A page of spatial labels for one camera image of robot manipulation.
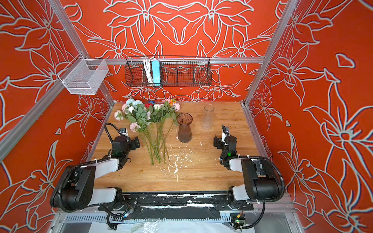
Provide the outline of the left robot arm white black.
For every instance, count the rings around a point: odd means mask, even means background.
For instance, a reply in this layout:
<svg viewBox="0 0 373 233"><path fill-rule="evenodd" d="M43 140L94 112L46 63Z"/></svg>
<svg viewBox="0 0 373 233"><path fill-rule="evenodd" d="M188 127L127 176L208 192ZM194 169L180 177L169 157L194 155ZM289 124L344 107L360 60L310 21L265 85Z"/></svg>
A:
<svg viewBox="0 0 373 233"><path fill-rule="evenodd" d="M51 207L72 213L89 206L102 205L102 209L110 213L110 208L125 206L121 188L96 188L95 181L121 170L129 163L129 153L140 148L140 141L138 137L131 139L127 129L119 129L112 123L106 123L104 130L112 146L108 154L99 160L67 166L51 195Z"/></svg>

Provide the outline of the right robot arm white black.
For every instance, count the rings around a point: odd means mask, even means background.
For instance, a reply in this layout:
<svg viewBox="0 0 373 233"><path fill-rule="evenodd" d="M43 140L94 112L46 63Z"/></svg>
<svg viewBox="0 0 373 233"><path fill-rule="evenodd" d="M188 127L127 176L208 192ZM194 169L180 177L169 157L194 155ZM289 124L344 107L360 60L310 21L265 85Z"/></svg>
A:
<svg viewBox="0 0 373 233"><path fill-rule="evenodd" d="M213 145L221 150L220 165L227 170L240 172L244 183L229 188L231 199L272 203L285 194L285 181L278 167L262 156L240 155L237 153L237 138L229 128L221 126L221 137L214 137Z"/></svg>

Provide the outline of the brown ribbed glass vase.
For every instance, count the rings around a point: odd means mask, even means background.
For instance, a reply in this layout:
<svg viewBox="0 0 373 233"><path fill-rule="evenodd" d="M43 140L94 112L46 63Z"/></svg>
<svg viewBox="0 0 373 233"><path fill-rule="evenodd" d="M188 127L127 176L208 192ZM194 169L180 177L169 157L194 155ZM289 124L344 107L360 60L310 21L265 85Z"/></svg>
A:
<svg viewBox="0 0 373 233"><path fill-rule="evenodd" d="M188 113L181 113L177 117L177 123L179 124L178 139L182 143L188 143L192 139L191 123L193 122L192 115Z"/></svg>

